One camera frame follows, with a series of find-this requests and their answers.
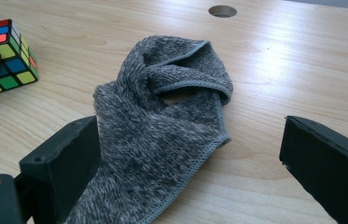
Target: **red sticker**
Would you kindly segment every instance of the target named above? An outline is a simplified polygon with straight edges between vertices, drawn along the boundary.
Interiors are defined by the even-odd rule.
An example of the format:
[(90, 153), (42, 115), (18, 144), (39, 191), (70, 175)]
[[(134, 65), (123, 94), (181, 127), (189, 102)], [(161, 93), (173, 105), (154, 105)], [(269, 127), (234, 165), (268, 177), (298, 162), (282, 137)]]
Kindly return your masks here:
[(0, 21), (0, 27), (1, 26), (8, 26), (8, 22), (9, 22), (9, 20)]

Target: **rubik's cube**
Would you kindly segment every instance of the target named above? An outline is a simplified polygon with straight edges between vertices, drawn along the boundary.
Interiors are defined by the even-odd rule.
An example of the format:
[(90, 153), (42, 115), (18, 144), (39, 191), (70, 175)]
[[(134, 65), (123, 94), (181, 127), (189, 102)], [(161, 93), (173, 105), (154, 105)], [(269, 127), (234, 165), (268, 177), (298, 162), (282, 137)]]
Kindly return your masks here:
[(0, 21), (0, 92), (36, 82), (34, 54), (12, 20)]

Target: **blue sticker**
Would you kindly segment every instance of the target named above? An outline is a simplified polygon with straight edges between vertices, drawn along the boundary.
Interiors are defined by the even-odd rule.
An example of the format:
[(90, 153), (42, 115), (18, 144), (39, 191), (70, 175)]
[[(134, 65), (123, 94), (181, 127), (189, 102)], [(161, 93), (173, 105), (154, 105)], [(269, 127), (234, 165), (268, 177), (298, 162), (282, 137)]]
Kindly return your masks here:
[(25, 65), (20, 59), (7, 61), (6, 66), (12, 73), (18, 73), (25, 70)]
[(0, 35), (8, 32), (8, 26), (0, 27)]

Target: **wood grain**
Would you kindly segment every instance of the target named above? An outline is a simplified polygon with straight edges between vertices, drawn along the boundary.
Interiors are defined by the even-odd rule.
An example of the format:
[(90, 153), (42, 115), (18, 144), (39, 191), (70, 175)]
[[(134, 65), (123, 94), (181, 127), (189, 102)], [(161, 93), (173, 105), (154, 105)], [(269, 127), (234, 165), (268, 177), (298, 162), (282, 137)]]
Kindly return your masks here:
[[(209, 7), (229, 5), (232, 18)], [(234, 83), (218, 149), (155, 223), (334, 223), (281, 165), (285, 116), (348, 136), (348, 9), (275, 0), (0, 0), (40, 80), (0, 93), (0, 174), (66, 123), (94, 114), (97, 85), (149, 35), (210, 40)]]

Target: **gray cloth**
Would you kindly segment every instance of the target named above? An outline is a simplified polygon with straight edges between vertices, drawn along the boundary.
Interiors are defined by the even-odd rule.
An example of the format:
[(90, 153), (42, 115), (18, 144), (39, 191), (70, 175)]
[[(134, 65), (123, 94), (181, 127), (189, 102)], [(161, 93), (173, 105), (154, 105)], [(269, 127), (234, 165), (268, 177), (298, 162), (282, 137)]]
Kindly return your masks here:
[[(165, 92), (192, 90), (167, 105)], [(151, 36), (96, 88), (102, 163), (66, 223), (149, 223), (229, 140), (232, 83), (208, 41)]]

